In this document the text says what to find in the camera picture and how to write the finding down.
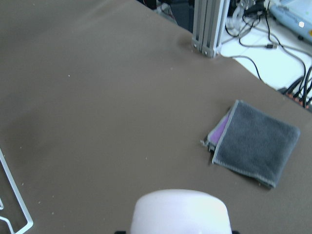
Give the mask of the pink plastic cup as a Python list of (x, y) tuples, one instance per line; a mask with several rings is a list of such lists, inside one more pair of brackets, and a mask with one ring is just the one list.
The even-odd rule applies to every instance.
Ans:
[(230, 234), (226, 205), (200, 191), (159, 190), (142, 196), (135, 205), (132, 234)]

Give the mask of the folded grey cloth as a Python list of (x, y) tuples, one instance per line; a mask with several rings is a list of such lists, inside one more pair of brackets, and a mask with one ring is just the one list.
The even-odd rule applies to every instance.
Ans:
[(213, 164), (275, 188), (299, 137), (299, 128), (236, 100), (201, 144)]

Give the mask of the aluminium frame post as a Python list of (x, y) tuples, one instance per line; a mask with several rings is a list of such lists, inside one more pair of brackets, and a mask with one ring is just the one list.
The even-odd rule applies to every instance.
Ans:
[(209, 58), (220, 54), (229, 3), (228, 0), (195, 1), (192, 46)]

